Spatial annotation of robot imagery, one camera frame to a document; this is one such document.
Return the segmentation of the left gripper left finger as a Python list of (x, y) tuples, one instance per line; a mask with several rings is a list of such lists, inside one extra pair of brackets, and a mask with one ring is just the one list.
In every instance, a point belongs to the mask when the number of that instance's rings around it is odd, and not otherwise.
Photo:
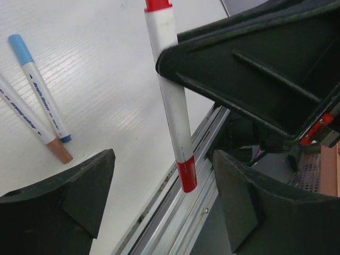
[(113, 149), (1, 196), (1, 254), (89, 254), (115, 167)]

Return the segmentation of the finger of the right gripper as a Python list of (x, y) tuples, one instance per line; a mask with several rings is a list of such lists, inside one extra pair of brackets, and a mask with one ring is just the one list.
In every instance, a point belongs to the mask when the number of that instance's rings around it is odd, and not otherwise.
[(298, 141), (339, 103), (339, 1), (266, 1), (184, 32), (156, 71)]

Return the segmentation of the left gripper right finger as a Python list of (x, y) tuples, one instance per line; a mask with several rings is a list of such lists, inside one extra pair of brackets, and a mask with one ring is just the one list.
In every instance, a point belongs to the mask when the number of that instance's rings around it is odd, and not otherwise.
[(284, 184), (221, 150), (213, 168), (234, 254), (339, 254), (339, 198)]

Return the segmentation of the red cap marker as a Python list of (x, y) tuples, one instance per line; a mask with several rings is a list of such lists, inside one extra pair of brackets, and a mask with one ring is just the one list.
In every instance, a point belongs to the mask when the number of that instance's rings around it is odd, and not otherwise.
[[(156, 62), (163, 50), (178, 43), (173, 6), (169, 1), (146, 1), (144, 9), (152, 54)], [(184, 87), (157, 75), (182, 190), (197, 187), (196, 167)]]

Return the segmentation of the light blue cap marker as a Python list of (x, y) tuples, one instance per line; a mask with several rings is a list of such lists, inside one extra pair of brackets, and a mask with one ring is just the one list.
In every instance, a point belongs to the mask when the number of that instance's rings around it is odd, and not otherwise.
[(52, 94), (50, 93), (47, 84), (39, 72), (37, 65), (35, 64), (21, 35), (10, 35), (8, 37), (8, 42), (22, 66), (23, 72), (32, 86), (34, 93), (57, 137), (62, 143), (72, 141), (71, 132), (67, 129), (65, 121), (58, 110), (57, 104), (55, 103), (55, 100), (53, 99)]

